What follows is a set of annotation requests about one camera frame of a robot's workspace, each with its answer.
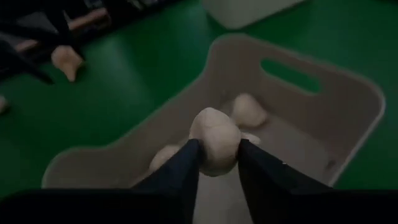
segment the dough ball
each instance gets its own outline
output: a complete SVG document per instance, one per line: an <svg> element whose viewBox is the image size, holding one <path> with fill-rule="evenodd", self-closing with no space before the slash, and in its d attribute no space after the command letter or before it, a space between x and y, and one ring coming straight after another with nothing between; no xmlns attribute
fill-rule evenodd
<svg viewBox="0 0 398 224"><path fill-rule="evenodd" d="M152 172L157 171L163 164L165 164L171 157L173 157L179 150L180 146L169 145L161 149L152 162L150 162L149 170Z"/></svg>
<svg viewBox="0 0 398 224"><path fill-rule="evenodd" d="M0 114L6 112L8 107L9 107L9 105L8 105L8 101L6 100L6 98L4 96L0 96Z"/></svg>
<svg viewBox="0 0 398 224"><path fill-rule="evenodd" d="M52 63L61 70L70 82L76 80L76 72L83 64L83 59L71 46L58 46L51 55Z"/></svg>
<svg viewBox="0 0 398 224"><path fill-rule="evenodd" d="M236 164L241 132L223 112L213 108L201 111L193 120L190 139L199 139L206 153L201 172L210 177L227 174Z"/></svg>
<svg viewBox="0 0 398 224"><path fill-rule="evenodd" d="M238 126L255 128L267 119L267 112L253 96L242 93L234 100L231 117Z"/></svg>
<svg viewBox="0 0 398 224"><path fill-rule="evenodd" d="M257 146L261 144L261 139L250 133L242 133L242 138L249 140L251 143Z"/></svg>

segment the dough piece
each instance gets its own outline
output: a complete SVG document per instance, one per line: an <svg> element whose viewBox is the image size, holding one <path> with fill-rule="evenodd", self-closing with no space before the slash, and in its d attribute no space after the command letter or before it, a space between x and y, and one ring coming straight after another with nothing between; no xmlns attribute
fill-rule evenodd
<svg viewBox="0 0 398 224"><path fill-rule="evenodd" d="M190 139L203 143L206 159L201 172L210 177L227 174L236 164L241 132L223 112L213 108L201 111L193 120Z"/></svg>
<svg viewBox="0 0 398 224"><path fill-rule="evenodd" d="M231 117L238 126L255 128L267 119L267 112L253 96L242 93L234 100Z"/></svg>
<svg viewBox="0 0 398 224"><path fill-rule="evenodd" d="M242 138L249 140L251 143L257 146L261 144L261 139L250 133L242 133Z"/></svg>
<svg viewBox="0 0 398 224"><path fill-rule="evenodd" d="M8 109L8 101L4 96L0 96L0 114L3 114Z"/></svg>
<svg viewBox="0 0 398 224"><path fill-rule="evenodd" d="M76 80L76 72L83 64L83 59L71 46L58 46L51 55L52 63L61 70L70 82Z"/></svg>
<svg viewBox="0 0 398 224"><path fill-rule="evenodd" d="M160 167L162 167L163 164L173 157L180 150L180 148L180 146L174 145L165 146L163 149L157 152L152 162L150 162L149 170L151 172L157 171Z"/></svg>

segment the white container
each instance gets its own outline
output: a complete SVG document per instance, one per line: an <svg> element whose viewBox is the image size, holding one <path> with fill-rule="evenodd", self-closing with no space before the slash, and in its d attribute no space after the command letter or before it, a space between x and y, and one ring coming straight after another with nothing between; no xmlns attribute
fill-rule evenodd
<svg viewBox="0 0 398 224"><path fill-rule="evenodd" d="M262 69L267 58L319 81L309 93ZM195 116L249 93L269 112L265 125L246 131L259 147L299 172L332 186L383 117L379 87L362 76L246 35L219 37L203 73L138 127L104 147L61 152L47 167L43 188L128 189L147 175L156 153L184 144ZM193 223L252 223L236 166L220 177L199 176Z"/></svg>
<svg viewBox="0 0 398 224"><path fill-rule="evenodd" d="M206 11L227 29L240 29L304 0L201 0Z"/></svg>

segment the plastic bin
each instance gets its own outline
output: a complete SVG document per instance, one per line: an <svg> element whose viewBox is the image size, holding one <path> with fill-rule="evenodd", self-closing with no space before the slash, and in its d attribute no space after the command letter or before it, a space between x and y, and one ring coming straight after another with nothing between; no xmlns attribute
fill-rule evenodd
<svg viewBox="0 0 398 224"><path fill-rule="evenodd" d="M227 29L240 29L304 0L201 0L206 11Z"/></svg>
<svg viewBox="0 0 398 224"><path fill-rule="evenodd" d="M320 92L308 93L269 75L260 66L264 59L318 79ZM262 139L260 148L328 185L339 178L386 106L382 91L362 76L246 35L225 35L215 40L203 73L184 91L116 142L59 154L48 166L42 186L131 187L158 150L184 142L203 108L228 113L229 102L240 93L255 96L271 114L265 125L248 130ZM195 216L207 222L223 212L224 217L249 216L237 168L222 177L200 176ZM242 223L240 218L221 219L216 223Z"/></svg>

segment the bin handle hole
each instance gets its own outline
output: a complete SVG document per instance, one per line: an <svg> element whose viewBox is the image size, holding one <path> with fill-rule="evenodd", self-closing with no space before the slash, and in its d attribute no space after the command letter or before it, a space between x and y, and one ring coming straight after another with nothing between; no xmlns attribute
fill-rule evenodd
<svg viewBox="0 0 398 224"><path fill-rule="evenodd" d="M320 82L316 78L310 77L293 68L289 68L281 63L265 59L261 62L262 69L274 78L282 82L293 85L302 91L310 94L320 92Z"/></svg>

